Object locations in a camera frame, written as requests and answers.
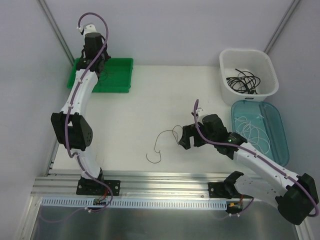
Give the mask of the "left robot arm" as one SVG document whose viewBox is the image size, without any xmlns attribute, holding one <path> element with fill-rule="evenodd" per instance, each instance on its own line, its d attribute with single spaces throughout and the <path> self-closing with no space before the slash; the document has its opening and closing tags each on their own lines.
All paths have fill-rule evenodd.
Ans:
<svg viewBox="0 0 320 240">
<path fill-rule="evenodd" d="M 93 130 L 86 121 L 86 110 L 109 59 L 106 39 L 98 32 L 86 33 L 82 51 L 69 97 L 60 112 L 52 113 L 50 120 L 58 142 L 64 145 L 68 156 L 77 161 L 81 179 L 89 180 L 87 188 L 99 195 L 105 189 L 105 182 L 91 151 Z"/>
</svg>

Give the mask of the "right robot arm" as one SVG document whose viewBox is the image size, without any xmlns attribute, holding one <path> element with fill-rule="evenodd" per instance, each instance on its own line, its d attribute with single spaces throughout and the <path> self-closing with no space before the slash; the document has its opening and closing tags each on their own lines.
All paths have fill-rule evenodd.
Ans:
<svg viewBox="0 0 320 240">
<path fill-rule="evenodd" d="M 298 175 L 258 151 L 244 137 L 228 131 L 217 114 L 194 116 L 194 123 L 182 127 L 179 145 L 188 150 L 210 144 L 221 154 L 253 171 L 259 180 L 234 171 L 223 182 L 222 196 L 239 194 L 261 200 L 278 210 L 288 222 L 300 225 L 305 218 L 320 214 L 315 181 L 307 173 Z"/>
</svg>

